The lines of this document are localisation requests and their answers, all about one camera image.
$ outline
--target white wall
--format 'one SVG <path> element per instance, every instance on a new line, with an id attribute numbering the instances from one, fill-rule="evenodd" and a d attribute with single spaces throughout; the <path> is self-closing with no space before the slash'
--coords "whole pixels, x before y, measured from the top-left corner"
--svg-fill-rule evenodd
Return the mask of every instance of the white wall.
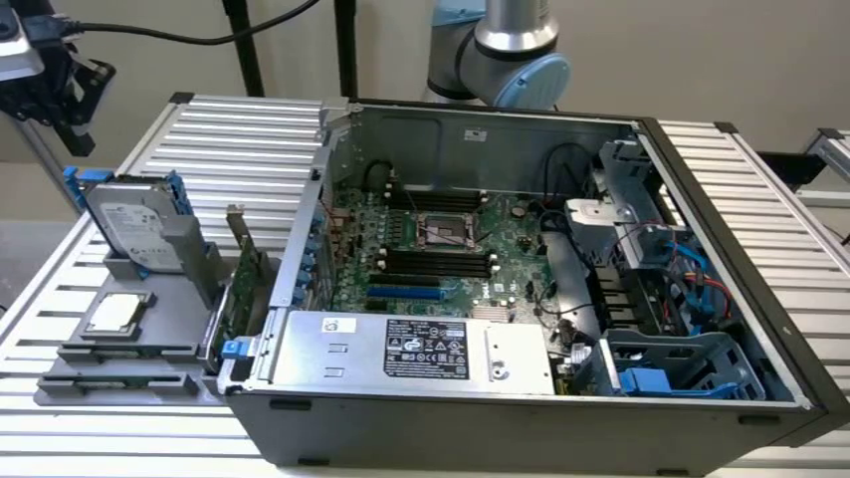
<path id="1" fill-rule="evenodd" d="M 252 0 L 255 23 L 302 0 Z M 362 96 L 417 100 L 426 79 L 431 1 L 360 0 Z M 228 32 L 214 0 L 55 0 L 58 11 L 94 22 L 186 35 Z M 574 81 L 563 110 L 666 120 L 730 120 L 759 148 L 794 150 L 820 126 L 850 127 L 848 0 L 551 0 L 559 49 Z M 324 0 L 258 36 L 271 96 L 338 94 L 334 8 Z M 230 45 L 194 47 L 91 33 L 84 55 L 119 68 L 94 128 L 91 158 L 114 167 L 174 91 L 243 93 Z M 0 160 L 30 152 L 0 120 Z"/>

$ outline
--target motherboard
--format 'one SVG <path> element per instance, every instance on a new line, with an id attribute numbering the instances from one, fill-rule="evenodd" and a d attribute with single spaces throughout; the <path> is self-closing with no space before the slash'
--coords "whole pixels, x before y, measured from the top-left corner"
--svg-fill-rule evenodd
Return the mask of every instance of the motherboard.
<path id="1" fill-rule="evenodd" d="M 478 191 L 338 191 L 332 310 L 537 324 L 551 278 L 533 202 Z"/>

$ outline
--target sticker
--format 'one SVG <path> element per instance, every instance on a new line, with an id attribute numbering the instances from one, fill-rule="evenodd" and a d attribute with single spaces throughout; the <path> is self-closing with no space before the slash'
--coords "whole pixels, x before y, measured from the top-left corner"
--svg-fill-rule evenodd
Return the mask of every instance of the sticker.
<path id="1" fill-rule="evenodd" d="M 326 334 L 352 334 L 356 331 L 358 319 L 354 317 L 326 317 L 322 321 L 322 332 Z"/>
<path id="2" fill-rule="evenodd" d="M 467 363 L 465 322 L 387 321 L 389 376 L 469 380 Z"/>
<path id="3" fill-rule="evenodd" d="M 159 235 L 162 220 L 156 211 L 138 204 L 118 202 L 103 203 L 102 211 L 131 260 L 152 271 L 180 271 L 174 246 Z"/>
<path id="4" fill-rule="evenodd" d="M 486 142 L 487 141 L 487 131 L 483 129 L 467 129 L 463 132 L 463 140 L 465 141 L 475 141 L 475 142 Z"/>

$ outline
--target metal stand pole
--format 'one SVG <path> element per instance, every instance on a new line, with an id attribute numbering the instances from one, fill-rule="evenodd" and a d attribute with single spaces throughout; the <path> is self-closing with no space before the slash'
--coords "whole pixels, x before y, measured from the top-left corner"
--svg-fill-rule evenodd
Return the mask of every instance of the metal stand pole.
<path id="1" fill-rule="evenodd" d="M 47 144 L 47 142 L 42 138 L 42 135 L 39 134 L 39 130 L 36 129 L 36 127 L 32 125 L 30 121 L 20 122 L 15 119 L 10 119 L 10 121 L 12 122 L 18 130 L 20 131 L 24 139 L 27 140 L 27 144 L 30 145 L 30 148 L 36 153 L 36 158 L 39 159 L 39 163 L 42 164 L 42 167 L 44 168 L 44 172 L 47 172 L 48 177 L 51 178 L 51 181 L 54 182 L 54 185 L 56 186 L 56 189 L 59 189 L 59 192 L 63 195 L 63 198 L 66 199 L 66 202 L 68 202 L 68 205 L 75 210 L 75 212 L 80 214 L 82 213 L 80 206 L 78 205 L 78 202 L 75 201 L 75 198 L 71 195 L 71 191 L 66 187 L 66 176 L 63 174 L 63 171 L 64 171 L 63 164 L 59 158 L 56 157 L 56 155 L 54 154 L 54 150 L 51 149 L 51 146 Z"/>
<path id="2" fill-rule="evenodd" d="M 355 18 L 358 0 L 334 0 L 336 20 L 336 55 L 340 67 L 340 93 L 344 97 L 358 97 L 358 32 Z"/>
<path id="3" fill-rule="evenodd" d="M 222 4 L 224 5 L 224 13 L 230 20 L 231 32 L 236 33 L 251 28 L 247 0 L 222 0 Z M 260 61 L 256 56 L 254 37 L 244 37 L 236 40 L 235 44 L 244 91 L 248 97 L 262 98 L 266 96 L 266 88 L 263 87 L 263 74 L 260 71 Z"/>

